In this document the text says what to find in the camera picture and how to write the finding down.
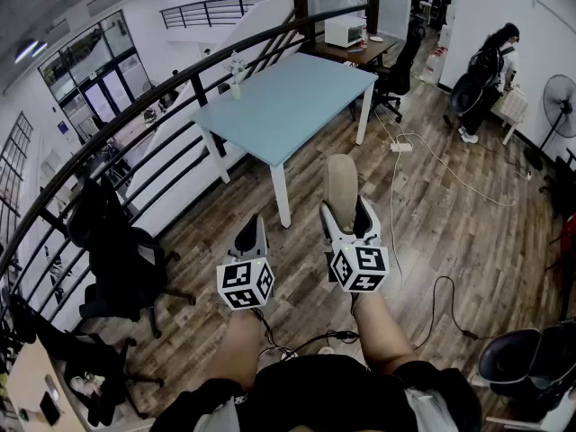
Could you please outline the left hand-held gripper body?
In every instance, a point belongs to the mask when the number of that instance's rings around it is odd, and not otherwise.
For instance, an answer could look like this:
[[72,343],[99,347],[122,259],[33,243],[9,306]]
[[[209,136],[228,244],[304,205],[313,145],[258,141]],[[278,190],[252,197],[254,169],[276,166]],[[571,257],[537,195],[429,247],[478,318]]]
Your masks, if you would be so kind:
[[233,311],[265,306],[274,283],[275,275],[264,253],[242,256],[229,250],[217,266],[217,291]]

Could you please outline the tan cylindrical object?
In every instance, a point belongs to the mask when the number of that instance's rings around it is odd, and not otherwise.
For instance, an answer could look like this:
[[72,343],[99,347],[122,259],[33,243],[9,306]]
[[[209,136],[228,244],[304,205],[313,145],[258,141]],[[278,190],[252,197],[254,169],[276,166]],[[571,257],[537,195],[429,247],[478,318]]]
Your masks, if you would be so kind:
[[356,164],[346,154],[328,158],[324,175],[324,201],[342,231],[350,233],[356,218],[358,179]]

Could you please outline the person's right forearm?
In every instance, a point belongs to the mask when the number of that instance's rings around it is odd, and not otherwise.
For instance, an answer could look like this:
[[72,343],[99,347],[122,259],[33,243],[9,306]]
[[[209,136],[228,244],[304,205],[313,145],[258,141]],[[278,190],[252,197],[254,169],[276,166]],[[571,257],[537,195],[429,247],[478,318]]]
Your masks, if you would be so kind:
[[364,360],[371,371],[391,374],[401,365],[418,359],[379,292],[353,293],[351,313]]

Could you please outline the person's left forearm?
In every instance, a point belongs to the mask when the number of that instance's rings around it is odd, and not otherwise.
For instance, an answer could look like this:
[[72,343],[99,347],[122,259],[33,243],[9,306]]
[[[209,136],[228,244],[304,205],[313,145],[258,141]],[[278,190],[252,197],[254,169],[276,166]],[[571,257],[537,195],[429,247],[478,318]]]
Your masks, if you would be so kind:
[[250,390],[257,376],[262,333],[262,322],[252,310],[234,311],[205,379],[230,380]]

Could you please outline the black mesh office chair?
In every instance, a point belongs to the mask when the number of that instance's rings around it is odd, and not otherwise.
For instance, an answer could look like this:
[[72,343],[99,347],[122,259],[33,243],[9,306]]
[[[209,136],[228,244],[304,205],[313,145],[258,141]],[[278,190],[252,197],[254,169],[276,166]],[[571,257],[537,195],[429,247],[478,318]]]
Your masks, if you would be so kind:
[[160,338],[155,317],[158,297],[171,295],[196,304],[193,295],[167,285],[167,264],[179,260],[179,254],[166,252],[147,231],[130,225],[107,177],[83,182],[67,221],[67,234],[75,246],[88,252],[94,276],[79,306],[82,318],[138,321],[145,310],[153,336]]

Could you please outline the light blue table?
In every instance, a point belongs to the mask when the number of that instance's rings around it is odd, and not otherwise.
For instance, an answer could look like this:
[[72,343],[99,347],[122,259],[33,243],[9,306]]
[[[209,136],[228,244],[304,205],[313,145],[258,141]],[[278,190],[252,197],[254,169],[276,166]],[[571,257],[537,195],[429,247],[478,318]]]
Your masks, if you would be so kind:
[[215,136],[269,165],[280,222],[288,228],[284,162],[357,97],[363,105],[355,142],[362,144],[376,79],[359,68],[296,53],[242,82],[239,99],[222,94],[191,119],[201,127],[223,182],[230,178]]

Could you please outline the person's black shirt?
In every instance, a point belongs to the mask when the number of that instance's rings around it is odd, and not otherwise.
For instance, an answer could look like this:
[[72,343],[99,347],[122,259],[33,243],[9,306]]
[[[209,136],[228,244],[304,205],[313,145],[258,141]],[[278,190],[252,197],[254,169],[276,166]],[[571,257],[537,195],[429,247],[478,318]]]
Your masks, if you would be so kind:
[[391,374],[348,355],[270,364],[246,390],[212,378],[185,391],[149,432],[481,432],[482,407],[454,369],[410,361]]

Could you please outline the vase with white flowers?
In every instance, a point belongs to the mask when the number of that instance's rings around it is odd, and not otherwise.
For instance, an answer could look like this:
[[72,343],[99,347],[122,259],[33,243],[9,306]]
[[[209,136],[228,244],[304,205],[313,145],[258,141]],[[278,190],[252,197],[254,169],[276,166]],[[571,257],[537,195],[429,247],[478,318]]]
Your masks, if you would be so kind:
[[241,98],[239,82],[245,75],[247,62],[235,50],[233,50],[229,61],[224,68],[231,75],[232,83],[230,85],[230,90],[232,97],[235,100],[239,100]]

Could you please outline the black round-back chair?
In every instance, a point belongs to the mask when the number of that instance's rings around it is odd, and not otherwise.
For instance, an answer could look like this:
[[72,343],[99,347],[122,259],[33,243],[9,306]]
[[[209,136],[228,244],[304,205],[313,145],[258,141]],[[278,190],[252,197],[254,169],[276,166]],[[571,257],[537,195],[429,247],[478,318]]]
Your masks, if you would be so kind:
[[468,113],[482,96],[481,83],[471,74],[462,75],[450,94],[449,104],[443,116],[445,124],[453,128],[449,111],[458,115]]

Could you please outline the white and red bag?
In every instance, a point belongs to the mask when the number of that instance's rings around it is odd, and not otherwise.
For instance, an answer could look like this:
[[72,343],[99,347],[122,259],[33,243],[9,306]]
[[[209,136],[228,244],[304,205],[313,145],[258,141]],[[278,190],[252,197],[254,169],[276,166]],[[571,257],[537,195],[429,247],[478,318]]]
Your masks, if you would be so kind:
[[437,47],[427,58],[421,79],[431,85],[436,85],[442,75],[446,62],[447,48]]

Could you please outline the dark wooden desk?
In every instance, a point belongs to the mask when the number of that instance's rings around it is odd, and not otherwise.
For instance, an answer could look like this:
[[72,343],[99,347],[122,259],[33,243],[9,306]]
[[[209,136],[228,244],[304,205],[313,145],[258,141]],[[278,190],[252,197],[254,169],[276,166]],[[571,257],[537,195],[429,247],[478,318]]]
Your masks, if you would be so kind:
[[382,41],[368,39],[367,46],[362,47],[361,43],[348,47],[340,48],[336,45],[329,45],[325,41],[317,41],[315,46],[308,51],[308,54],[322,59],[353,65],[383,65],[383,57],[393,48],[400,40],[390,35],[382,37]]

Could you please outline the black and white chair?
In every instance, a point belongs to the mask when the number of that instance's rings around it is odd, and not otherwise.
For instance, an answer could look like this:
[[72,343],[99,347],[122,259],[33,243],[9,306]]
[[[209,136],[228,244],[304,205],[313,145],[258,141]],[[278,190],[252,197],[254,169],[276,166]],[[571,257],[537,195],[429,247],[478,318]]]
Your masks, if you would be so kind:
[[566,432],[576,414],[576,319],[494,338],[480,356],[473,384],[543,414],[538,421],[487,417],[490,423],[523,432]]

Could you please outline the white microwave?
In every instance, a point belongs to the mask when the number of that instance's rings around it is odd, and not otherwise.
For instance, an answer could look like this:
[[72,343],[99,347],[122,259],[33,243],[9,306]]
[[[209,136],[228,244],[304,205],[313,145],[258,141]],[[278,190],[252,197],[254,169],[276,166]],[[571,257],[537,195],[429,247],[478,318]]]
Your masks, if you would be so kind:
[[367,43],[365,19],[340,15],[325,21],[324,41],[328,45],[349,48],[357,43]]

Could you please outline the black standing fan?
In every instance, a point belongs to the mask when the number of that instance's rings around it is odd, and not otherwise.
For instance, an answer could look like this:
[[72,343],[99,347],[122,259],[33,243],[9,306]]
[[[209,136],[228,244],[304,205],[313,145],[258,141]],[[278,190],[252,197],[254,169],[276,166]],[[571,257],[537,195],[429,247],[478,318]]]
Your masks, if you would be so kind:
[[576,138],[576,83],[566,75],[552,76],[543,91],[544,116],[550,126],[538,148],[525,148],[526,161],[536,171],[543,169],[544,149],[554,135]]

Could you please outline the light wooden desk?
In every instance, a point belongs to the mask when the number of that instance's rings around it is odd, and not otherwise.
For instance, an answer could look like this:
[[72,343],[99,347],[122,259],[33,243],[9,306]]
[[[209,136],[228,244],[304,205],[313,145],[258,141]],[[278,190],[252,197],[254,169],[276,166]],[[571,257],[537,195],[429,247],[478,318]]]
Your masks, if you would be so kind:
[[[6,389],[25,432],[89,432],[73,407],[67,389],[60,382],[48,352],[37,339],[24,344],[8,375]],[[41,412],[41,400],[48,393],[59,410],[58,421],[51,426]]]

